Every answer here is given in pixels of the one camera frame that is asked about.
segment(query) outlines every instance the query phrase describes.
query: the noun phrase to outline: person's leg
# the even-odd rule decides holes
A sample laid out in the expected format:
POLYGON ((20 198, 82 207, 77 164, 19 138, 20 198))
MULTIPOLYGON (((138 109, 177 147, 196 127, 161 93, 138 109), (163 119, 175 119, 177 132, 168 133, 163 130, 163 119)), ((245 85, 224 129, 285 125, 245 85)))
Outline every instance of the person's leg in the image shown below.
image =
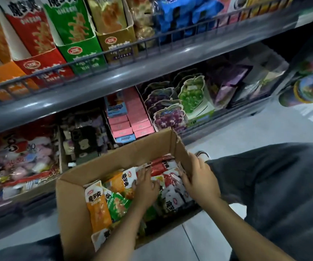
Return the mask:
POLYGON ((223 198, 247 205, 247 223, 297 261, 313 261, 313 143, 270 145, 207 163, 223 198))

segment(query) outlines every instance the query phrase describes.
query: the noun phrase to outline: tile floor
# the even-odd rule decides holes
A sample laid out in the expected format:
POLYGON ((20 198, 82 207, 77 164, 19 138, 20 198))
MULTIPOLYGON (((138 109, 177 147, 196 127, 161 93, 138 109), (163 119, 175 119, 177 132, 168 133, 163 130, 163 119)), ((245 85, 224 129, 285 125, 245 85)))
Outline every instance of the tile floor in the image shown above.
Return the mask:
MULTIPOLYGON (((212 159, 216 159, 284 142, 313 142, 313 123, 296 110, 284 108, 274 102, 260 114, 232 123, 187 148, 191 152, 205 150, 212 159)), ((244 206, 233 204, 231 207, 242 218, 245 217, 244 206)), ((37 241, 58 232, 57 214, 54 213, 0 240, 0 249, 37 241)), ((219 229, 205 212, 201 212, 183 225, 136 250, 133 260, 227 261, 230 253, 231 247, 219 229)))

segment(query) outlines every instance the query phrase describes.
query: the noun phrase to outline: forearm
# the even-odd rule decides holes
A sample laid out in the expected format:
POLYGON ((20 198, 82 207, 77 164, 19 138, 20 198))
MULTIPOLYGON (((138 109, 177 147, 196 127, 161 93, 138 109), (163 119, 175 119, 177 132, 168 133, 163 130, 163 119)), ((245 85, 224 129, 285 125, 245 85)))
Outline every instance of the forearm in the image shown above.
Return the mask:
POLYGON ((294 260, 242 220, 223 200, 219 198, 208 200, 203 208, 240 261, 294 260))
POLYGON ((98 250, 94 261, 130 260, 143 215, 143 208, 133 202, 118 227, 98 250))

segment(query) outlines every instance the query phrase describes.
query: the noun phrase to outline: stack of pink boxes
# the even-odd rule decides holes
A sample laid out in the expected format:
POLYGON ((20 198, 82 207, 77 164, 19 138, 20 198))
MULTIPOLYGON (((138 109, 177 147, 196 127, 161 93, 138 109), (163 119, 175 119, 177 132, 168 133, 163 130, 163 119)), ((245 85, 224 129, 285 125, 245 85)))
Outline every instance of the stack of pink boxes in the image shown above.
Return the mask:
POLYGON ((141 98, 135 87, 123 90, 122 97, 127 113, 110 118, 108 123, 117 143, 128 143, 145 135, 154 133, 141 98))

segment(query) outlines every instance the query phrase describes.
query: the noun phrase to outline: hand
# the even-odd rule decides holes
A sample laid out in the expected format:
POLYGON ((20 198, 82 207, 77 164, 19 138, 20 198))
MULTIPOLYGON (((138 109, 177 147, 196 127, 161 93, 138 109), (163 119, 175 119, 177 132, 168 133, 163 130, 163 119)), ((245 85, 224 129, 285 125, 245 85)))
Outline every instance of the hand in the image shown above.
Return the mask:
POLYGON ((193 172, 187 176, 185 172, 180 171, 180 177, 190 197, 204 208, 208 200, 221 197, 220 187, 208 164, 192 153, 189 153, 189 157, 193 172))
POLYGON ((151 180, 151 168, 143 168, 138 172, 133 202, 146 211, 156 201, 159 195, 159 182, 151 180))

